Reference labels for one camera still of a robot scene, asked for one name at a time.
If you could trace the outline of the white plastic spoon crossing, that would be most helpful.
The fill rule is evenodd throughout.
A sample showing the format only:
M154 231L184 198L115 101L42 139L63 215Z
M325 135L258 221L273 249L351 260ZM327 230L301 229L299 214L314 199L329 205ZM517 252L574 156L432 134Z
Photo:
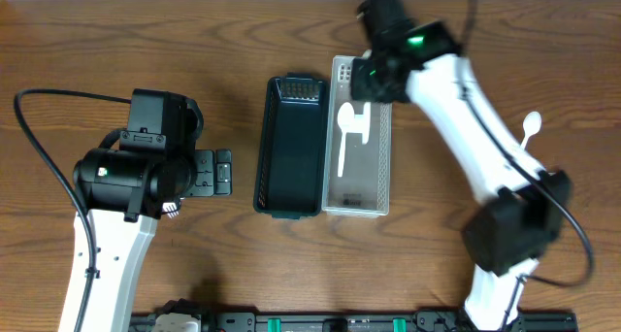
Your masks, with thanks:
M371 103L366 102L363 105L363 113L356 114L353 106L348 103L347 105L351 112L349 119L349 133L356 133L361 135L361 141L363 145L367 145L370 139L371 132Z

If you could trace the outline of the white plastic spoon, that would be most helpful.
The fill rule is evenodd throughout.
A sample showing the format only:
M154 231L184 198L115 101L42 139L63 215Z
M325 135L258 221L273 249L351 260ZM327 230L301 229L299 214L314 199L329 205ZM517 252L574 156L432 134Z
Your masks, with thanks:
M342 132L342 138L339 149L338 159L338 177L343 176L345 151L346 151L346 135L349 133L350 125L355 118L355 112L353 106L346 102L341 105L338 111L337 124Z
M533 111L528 113L522 122L524 137L521 141L520 148L525 149L529 139L539 133L542 126L542 118L539 112Z

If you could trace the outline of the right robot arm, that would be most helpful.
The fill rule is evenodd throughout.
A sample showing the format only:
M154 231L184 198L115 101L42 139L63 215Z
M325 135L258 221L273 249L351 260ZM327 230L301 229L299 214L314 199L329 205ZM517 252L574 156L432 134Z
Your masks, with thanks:
M475 264L464 311L478 330L503 330L518 317L524 282L560 235L569 177L548 173L515 140L443 22L416 24L400 0L365 0L357 14L371 53L353 61L351 97L413 104L436 126L480 206L462 230Z

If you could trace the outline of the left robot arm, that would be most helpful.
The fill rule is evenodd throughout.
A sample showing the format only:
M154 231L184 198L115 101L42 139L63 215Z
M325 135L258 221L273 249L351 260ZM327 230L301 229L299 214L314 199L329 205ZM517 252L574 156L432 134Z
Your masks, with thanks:
M161 217L176 216L185 198L231 194L232 153L197 149L203 127L194 100L136 89L126 127L77 162L73 180L84 212L74 222L60 330L127 330Z

